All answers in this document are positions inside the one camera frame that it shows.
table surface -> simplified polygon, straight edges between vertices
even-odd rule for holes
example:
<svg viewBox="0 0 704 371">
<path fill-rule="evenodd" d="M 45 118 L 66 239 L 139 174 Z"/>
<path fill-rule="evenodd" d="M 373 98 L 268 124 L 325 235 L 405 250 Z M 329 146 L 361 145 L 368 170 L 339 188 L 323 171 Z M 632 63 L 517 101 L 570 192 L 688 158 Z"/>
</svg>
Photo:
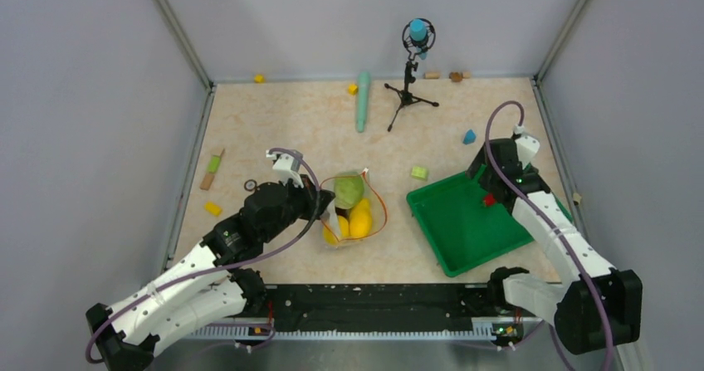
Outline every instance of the table surface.
<svg viewBox="0 0 704 371">
<path fill-rule="evenodd" d="M 283 147 L 301 151 L 320 181 L 351 169 L 369 168 L 370 181 L 387 204 L 389 221 L 379 234 L 341 248 L 328 247 L 322 239 L 321 224 L 316 223 L 293 247 L 253 265 L 267 284 L 477 283 L 486 282 L 500 266 L 521 266 L 544 280 L 559 280 L 535 242 L 458 277 L 445 276 L 406 203 L 409 192 L 467 169 L 483 143 L 489 115 L 506 100 L 517 100 L 525 106 L 526 131 L 542 143 L 533 164 L 558 199 L 565 201 L 527 78 L 460 83 L 419 79 L 411 87 L 413 93 L 439 102 L 440 107 L 419 104 L 401 110 L 390 133 L 386 128 L 398 97 L 384 89 L 383 81 L 373 81 L 362 134 L 354 128 L 356 99 L 347 93 L 349 83 L 218 85 L 174 255 L 176 261 L 216 222 L 242 207 L 249 194 L 243 189 L 245 181 L 276 181 L 271 161 L 264 153 L 271 147 Z M 401 87 L 403 82 L 389 84 Z M 492 127 L 492 138 L 510 136 L 517 120 L 517 110 L 502 111 Z M 464 145 L 462 138 L 468 129 L 476 132 L 477 141 Z M 212 187 L 203 191 L 198 186 L 210 152 L 219 146 L 225 148 L 225 155 Z M 429 169 L 427 182 L 410 177 L 414 165 Z M 219 217 L 205 211 L 206 201 L 222 208 Z M 264 251 L 291 240 L 304 224 L 296 222 L 265 245 Z"/>
</svg>

yellow cube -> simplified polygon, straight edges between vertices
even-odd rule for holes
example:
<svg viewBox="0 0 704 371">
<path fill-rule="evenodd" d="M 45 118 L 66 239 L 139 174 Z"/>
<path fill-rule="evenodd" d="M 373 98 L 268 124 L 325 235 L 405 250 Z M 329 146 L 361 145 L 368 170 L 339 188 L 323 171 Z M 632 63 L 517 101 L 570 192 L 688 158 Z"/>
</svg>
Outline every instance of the yellow cube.
<svg viewBox="0 0 704 371">
<path fill-rule="evenodd" d="M 222 212 L 221 207 L 219 207 L 215 203 L 211 203 L 210 201 L 205 203 L 205 210 L 210 212 L 210 214 L 212 214 L 215 217 L 220 216 L 220 213 Z"/>
<path fill-rule="evenodd" d="M 414 166 L 411 169 L 411 177 L 418 180 L 428 180 L 428 169 L 422 166 Z"/>
</svg>

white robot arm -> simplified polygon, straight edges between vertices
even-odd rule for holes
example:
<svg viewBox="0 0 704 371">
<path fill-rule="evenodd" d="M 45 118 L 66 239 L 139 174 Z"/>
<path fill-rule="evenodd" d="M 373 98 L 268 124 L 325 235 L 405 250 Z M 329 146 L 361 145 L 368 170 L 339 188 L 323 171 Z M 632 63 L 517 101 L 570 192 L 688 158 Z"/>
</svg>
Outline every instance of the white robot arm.
<svg viewBox="0 0 704 371">
<path fill-rule="evenodd" d="M 146 369 L 155 356 L 185 335 L 224 317 L 261 308 L 266 299 L 262 279 L 238 265 L 261 255 L 265 243 L 299 218 L 319 218 L 334 197 L 326 190 L 317 193 L 308 176 L 298 174 L 300 153 L 285 151 L 266 154 L 274 161 L 279 183 L 257 186 L 238 213 L 219 222 L 188 255 L 144 288 L 86 312 L 95 345 L 109 370 Z"/>
<path fill-rule="evenodd" d="M 577 231 L 560 209 L 550 188 L 530 163 L 539 141 L 514 128 L 509 139 L 492 139 L 489 147 L 496 166 L 518 195 L 494 169 L 486 145 L 467 170 L 489 193 L 485 206 L 500 203 L 538 242 L 561 284 L 548 284 L 521 268 L 496 270 L 488 284 L 490 300 L 500 307 L 520 307 L 553 325 L 563 345 L 573 354 L 605 346 L 604 329 L 585 278 L 599 293 L 609 318 L 614 344 L 633 342 L 640 334 L 643 286 L 633 271 L 619 271 L 605 260 Z M 540 215 L 533 207 L 543 213 Z M 547 217 L 552 226 L 545 220 Z M 562 236 L 579 258 L 584 276 L 570 256 Z"/>
</svg>

red object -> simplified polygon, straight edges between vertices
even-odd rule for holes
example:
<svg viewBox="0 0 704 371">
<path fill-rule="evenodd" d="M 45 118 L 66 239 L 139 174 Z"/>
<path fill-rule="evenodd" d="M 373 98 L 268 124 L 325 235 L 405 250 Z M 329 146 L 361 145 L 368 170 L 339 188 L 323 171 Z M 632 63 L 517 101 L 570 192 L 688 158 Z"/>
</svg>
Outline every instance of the red object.
<svg viewBox="0 0 704 371">
<path fill-rule="evenodd" d="M 269 320 L 266 323 L 271 325 L 271 320 L 274 318 L 274 303 L 269 300 L 269 303 L 266 304 L 266 307 L 269 308 Z"/>
<path fill-rule="evenodd" d="M 488 193 L 484 199 L 482 199 L 482 203 L 484 203 L 485 207 L 490 207 L 491 205 L 496 203 L 496 198 L 491 193 Z"/>
</svg>

lemon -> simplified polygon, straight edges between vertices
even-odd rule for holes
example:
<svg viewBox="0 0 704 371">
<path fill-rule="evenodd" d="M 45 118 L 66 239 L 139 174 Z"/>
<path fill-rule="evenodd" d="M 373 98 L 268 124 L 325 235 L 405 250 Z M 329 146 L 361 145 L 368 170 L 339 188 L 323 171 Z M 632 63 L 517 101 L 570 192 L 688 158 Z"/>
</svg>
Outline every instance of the lemon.
<svg viewBox="0 0 704 371">
<path fill-rule="evenodd" d="M 347 222 L 347 219 L 343 216 L 337 215 L 337 222 L 340 225 L 340 233 L 342 234 L 342 237 L 339 239 L 338 237 L 335 237 L 335 234 L 333 234 L 333 232 L 325 224 L 323 225 L 323 239 L 325 242 L 333 246 L 336 246 L 339 240 L 350 236 L 350 223 Z"/>
<path fill-rule="evenodd" d="M 372 231 L 372 212 L 362 207 L 350 214 L 350 236 L 353 238 L 367 237 Z"/>
<path fill-rule="evenodd" d="M 367 198 L 362 198 L 357 205 L 354 205 L 350 211 L 350 220 L 352 219 L 352 215 L 359 212 L 371 212 L 371 204 Z"/>
<path fill-rule="evenodd" d="M 355 205 L 352 209 L 355 209 L 357 207 L 366 207 L 367 209 L 371 209 L 371 203 L 369 202 L 369 198 L 362 198 L 357 205 Z"/>
</svg>

